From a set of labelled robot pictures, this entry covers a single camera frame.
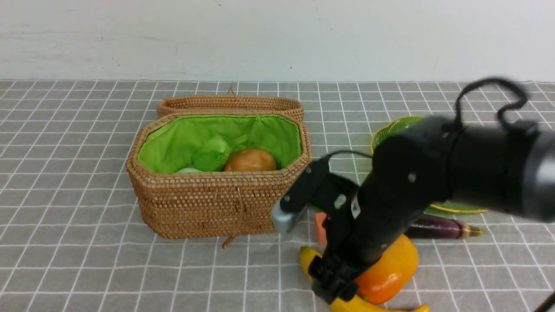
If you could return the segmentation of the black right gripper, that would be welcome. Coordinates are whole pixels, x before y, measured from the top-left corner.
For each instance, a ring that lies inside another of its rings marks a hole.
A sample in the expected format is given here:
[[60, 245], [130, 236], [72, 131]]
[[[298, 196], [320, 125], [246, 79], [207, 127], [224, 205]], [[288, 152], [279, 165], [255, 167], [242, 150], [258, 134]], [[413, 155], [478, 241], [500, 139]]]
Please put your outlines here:
[[328, 178], [311, 196], [311, 203], [327, 213], [327, 246], [311, 261], [313, 292], [326, 303], [349, 301], [358, 292], [356, 279], [381, 257], [391, 243], [391, 223], [384, 212], [374, 174], [357, 189], [346, 192]]

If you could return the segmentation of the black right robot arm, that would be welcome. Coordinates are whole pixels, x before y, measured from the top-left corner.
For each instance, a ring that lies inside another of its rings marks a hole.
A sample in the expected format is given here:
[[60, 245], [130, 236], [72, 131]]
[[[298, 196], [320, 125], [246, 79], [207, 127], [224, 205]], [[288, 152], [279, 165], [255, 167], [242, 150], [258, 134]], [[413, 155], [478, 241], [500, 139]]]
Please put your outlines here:
[[329, 173], [316, 193], [327, 247], [309, 265], [314, 293], [351, 300], [355, 280], [433, 203], [554, 221], [554, 133], [537, 122], [457, 126], [428, 116], [384, 140], [361, 185]]

